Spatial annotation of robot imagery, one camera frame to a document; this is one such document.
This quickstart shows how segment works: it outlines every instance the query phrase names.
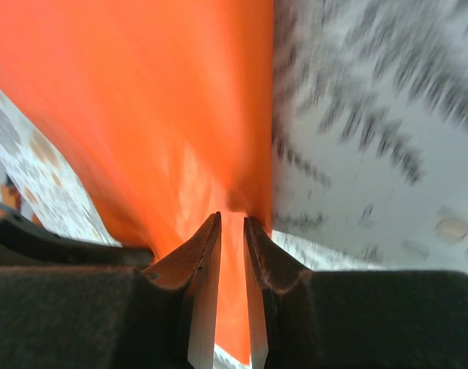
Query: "black foam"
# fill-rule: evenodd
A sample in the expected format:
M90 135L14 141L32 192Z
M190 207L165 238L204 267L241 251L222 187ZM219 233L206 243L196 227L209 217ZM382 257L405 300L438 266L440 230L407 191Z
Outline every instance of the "black foam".
M188 367L182 297L127 267L0 268L0 368Z

